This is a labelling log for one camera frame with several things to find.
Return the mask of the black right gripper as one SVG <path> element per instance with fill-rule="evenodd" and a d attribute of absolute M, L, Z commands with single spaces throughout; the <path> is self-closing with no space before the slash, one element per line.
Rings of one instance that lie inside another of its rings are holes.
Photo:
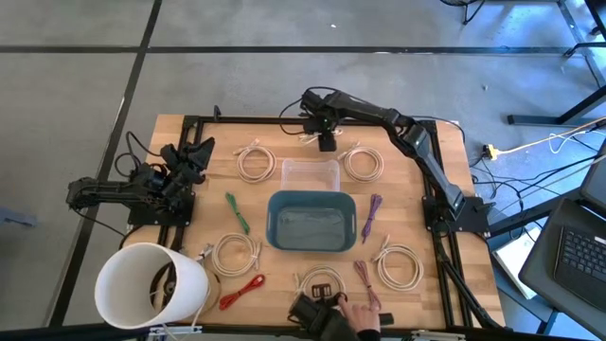
<path fill-rule="evenodd" d="M 327 105 L 327 101 L 313 90 L 306 90 L 302 95 L 302 116 L 305 118 L 303 123 L 305 134 L 321 134 L 319 151 L 335 152 L 336 141 L 332 132 L 336 129 L 340 118 Z"/>

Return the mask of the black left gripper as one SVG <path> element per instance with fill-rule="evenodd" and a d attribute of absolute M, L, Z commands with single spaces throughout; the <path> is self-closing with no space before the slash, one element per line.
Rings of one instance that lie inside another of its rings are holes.
<path fill-rule="evenodd" d="M 168 164 L 160 165 L 163 180 L 157 194 L 160 197 L 173 197 L 184 188 L 202 184 L 215 143 L 214 137 L 206 139 L 200 145 L 187 142 L 181 149 L 184 161 L 179 161 L 172 169 Z"/>

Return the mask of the blue plastic bin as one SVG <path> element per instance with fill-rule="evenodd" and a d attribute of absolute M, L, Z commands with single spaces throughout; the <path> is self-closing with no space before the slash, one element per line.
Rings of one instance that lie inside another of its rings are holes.
<path fill-rule="evenodd" d="M 357 241 L 356 204 L 341 191 L 278 191 L 267 206 L 266 240 L 282 251 L 346 252 Z"/>

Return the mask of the clear plastic bin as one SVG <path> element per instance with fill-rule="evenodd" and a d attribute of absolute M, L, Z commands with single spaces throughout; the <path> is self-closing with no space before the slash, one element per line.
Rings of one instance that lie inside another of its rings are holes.
<path fill-rule="evenodd" d="M 340 166 L 335 160 L 322 162 L 285 159 L 281 168 L 283 190 L 340 191 Z"/>

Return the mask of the person's hand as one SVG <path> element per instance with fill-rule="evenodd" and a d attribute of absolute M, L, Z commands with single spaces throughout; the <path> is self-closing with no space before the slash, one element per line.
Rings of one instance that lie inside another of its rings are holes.
<path fill-rule="evenodd" d="M 379 332 L 381 330 L 379 312 L 376 308 L 351 304 L 343 296 L 338 298 L 338 305 L 354 331 Z"/>

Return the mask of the black metal stand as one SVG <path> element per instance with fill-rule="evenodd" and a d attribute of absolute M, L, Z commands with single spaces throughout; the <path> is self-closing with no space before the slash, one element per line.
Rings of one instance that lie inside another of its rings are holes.
<path fill-rule="evenodd" d="M 584 42 L 576 29 L 574 18 L 564 2 L 565 0 L 558 0 L 558 6 L 567 25 L 570 26 L 577 43 L 573 47 L 566 49 L 562 56 L 568 59 L 576 52 L 591 47 L 606 49 L 606 0 L 583 0 L 596 25 L 590 31 L 590 34 L 601 34 L 604 42 Z M 584 118 L 584 116 L 606 102 L 606 79 L 601 75 L 589 55 L 586 55 L 584 59 L 597 82 L 598 89 L 594 93 L 558 117 L 509 115 L 507 116 L 508 124 L 548 127 L 580 127 L 584 124 L 592 124 L 593 119 Z"/>

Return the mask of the white book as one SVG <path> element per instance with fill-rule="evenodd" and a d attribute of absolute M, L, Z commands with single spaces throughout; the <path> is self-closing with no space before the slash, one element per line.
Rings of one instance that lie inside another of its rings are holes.
<path fill-rule="evenodd" d="M 491 252 L 525 299 L 532 299 L 537 294 L 519 280 L 519 274 L 541 232 L 539 227 L 525 229 L 521 237 Z"/>

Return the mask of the dark grey laptop lid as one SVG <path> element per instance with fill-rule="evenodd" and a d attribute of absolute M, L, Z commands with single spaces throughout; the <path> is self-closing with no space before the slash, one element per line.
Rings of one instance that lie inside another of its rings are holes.
<path fill-rule="evenodd" d="M 606 217 L 606 139 L 598 156 L 600 161 L 588 170 L 580 187 L 580 193 L 594 211 Z"/>

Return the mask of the dark grey open laptop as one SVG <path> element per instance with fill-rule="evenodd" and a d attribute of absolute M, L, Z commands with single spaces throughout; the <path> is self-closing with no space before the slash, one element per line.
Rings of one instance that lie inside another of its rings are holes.
<path fill-rule="evenodd" d="M 606 340 L 606 220 L 564 199 L 553 210 L 519 279 Z"/>

